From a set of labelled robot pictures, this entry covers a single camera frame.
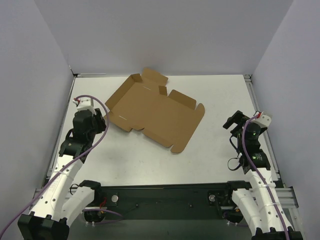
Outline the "brown cardboard box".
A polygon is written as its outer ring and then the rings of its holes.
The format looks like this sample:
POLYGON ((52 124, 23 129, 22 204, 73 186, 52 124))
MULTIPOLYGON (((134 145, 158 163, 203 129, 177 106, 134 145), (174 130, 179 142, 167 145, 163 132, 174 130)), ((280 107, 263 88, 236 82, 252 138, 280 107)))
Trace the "brown cardboard box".
POLYGON ((181 153, 205 114, 205 107, 175 89, 168 77, 144 68, 131 74, 105 102, 110 121, 126 132, 141 131, 174 154, 181 153))

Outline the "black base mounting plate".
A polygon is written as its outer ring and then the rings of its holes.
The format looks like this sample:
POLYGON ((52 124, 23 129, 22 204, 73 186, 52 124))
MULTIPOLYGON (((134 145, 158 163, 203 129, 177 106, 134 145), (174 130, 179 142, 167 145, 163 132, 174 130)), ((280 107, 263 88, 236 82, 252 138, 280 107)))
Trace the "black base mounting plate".
POLYGON ((120 220, 216 220, 227 211, 238 217, 232 193, 249 190, 245 181, 224 183, 103 186, 102 211, 87 211, 87 222, 120 220))

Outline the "right aluminium side rail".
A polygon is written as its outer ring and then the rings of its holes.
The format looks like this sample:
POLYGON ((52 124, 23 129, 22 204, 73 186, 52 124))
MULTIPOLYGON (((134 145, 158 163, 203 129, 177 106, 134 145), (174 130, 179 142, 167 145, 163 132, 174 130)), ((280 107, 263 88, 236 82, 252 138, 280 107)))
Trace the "right aluminium side rail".
POLYGON ((257 119, 254 121, 261 127, 261 133, 264 140, 263 149, 266 149, 266 155, 270 162, 271 170, 274 172, 274 176, 276 176, 276 179, 278 181, 282 182, 280 170, 279 170, 279 167, 275 158, 275 154, 271 145, 271 141, 267 132, 267 129, 270 126, 272 121, 272 115, 260 109, 256 94, 253 88, 252 75, 244 74, 243 78, 255 110, 255 113, 253 115, 257 116, 257 119))

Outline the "left aluminium side rail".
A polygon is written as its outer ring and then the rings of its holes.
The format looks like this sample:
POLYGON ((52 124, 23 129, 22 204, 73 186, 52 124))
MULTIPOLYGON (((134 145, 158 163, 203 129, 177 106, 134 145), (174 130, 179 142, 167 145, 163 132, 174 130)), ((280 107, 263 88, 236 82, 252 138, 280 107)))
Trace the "left aluminium side rail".
POLYGON ((56 142, 55 142, 55 145, 54 145, 54 148, 53 148, 53 152, 52 152, 52 156, 51 156, 51 159, 50 159, 50 163, 48 164, 47 172, 46 172, 46 174, 44 176, 44 183, 46 183, 50 179, 50 176, 52 174, 52 171, 53 171, 53 168, 54 168, 54 165, 55 165, 55 160, 56 160, 56 157, 57 157, 57 154, 58 154, 58 150, 59 150, 60 139, 61 139, 61 136, 62 136, 62 131, 63 131, 65 119, 66 119, 66 116, 67 116, 68 107, 69 107, 69 104, 70 104, 70 99, 71 99, 71 95, 72 95, 73 88, 74 88, 74 85, 75 85, 76 77, 77 77, 76 75, 73 76, 73 80, 72 80, 72 83, 71 83, 71 87, 70 87, 70 91, 69 91, 69 94, 68 94, 68 98, 66 100, 65 107, 63 108, 62 122, 61 122, 61 124, 59 126, 58 135, 57 135, 56 142))

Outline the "aluminium side rail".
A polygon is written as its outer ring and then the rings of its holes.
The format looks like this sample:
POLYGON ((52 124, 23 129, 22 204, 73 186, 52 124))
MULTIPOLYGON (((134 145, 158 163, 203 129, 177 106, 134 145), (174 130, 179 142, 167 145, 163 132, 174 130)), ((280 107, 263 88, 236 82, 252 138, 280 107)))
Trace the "aluminium side rail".
POLYGON ((272 121, 272 115, 260 109, 256 94, 253 88, 252 75, 244 74, 243 78, 255 110, 255 113, 253 115, 257 116, 257 119, 254 121, 261 127, 261 133, 264 140, 263 149, 266 149, 266 155, 270 162, 271 170, 274 172, 274 176, 276 176, 276 179, 278 181, 282 182, 280 170, 279 170, 279 167, 275 158, 275 154, 271 145, 271 141, 267 132, 267 129, 270 126, 272 121))
POLYGON ((73 76, 73 80, 72 80, 72 83, 71 83, 71 87, 70 87, 70 91, 69 91, 69 94, 68 94, 68 98, 66 100, 65 107, 63 108, 62 122, 61 122, 61 124, 59 126, 58 135, 57 135, 56 142, 55 142, 55 145, 54 145, 54 148, 53 148, 53 152, 52 152, 52 156, 51 156, 51 159, 50 159, 50 163, 48 164, 47 172, 46 172, 46 174, 44 176, 44 183, 46 183, 50 179, 50 176, 52 174, 52 171, 53 171, 53 168, 54 168, 54 165, 55 165, 55 160, 56 160, 56 157, 57 157, 57 154, 58 154, 58 150, 59 150, 60 139, 61 139, 61 136, 62 136, 62 131, 63 131, 65 119, 66 119, 66 116, 67 116, 68 107, 69 107, 69 104, 70 104, 70 99, 71 99, 71 95, 72 95, 73 88, 74 88, 74 85, 75 85, 76 77, 77 77, 76 75, 73 76))

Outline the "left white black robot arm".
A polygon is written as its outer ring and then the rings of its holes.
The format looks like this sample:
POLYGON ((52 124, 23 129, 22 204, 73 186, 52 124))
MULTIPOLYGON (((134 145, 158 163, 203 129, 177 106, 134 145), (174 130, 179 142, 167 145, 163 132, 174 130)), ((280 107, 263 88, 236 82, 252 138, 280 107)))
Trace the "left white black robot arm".
POLYGON ((75 194, 66 196, 88 154, 97 146, 96 135, 106 134, 106 121, 99 108, 78 110, 72 120, 73 127, 60 146, 55 169, 48 183, 36 197, 28 214, 21 214, 17 225, 25 240, 66 240, 70 227, 82 210, 101 203, 101 184, 83 181, 75 194))

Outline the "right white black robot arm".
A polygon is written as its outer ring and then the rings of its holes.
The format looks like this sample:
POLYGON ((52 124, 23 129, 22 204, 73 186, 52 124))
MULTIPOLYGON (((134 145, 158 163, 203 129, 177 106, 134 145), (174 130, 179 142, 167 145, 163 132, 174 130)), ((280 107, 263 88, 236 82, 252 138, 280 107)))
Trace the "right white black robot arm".
POLYGON ((269 159, 261 149, 259 137, 272 122, 272 117, 257 111, 253 117, 236 111, 224 123, 223 128, 236 138, 233 148, 237 152, 238 167, 250 183, 250 187, 236 187, 231 200, 242 213, 253 240, 301 240, 303 235, 294 230, 287 219, 272 179, 269 159))

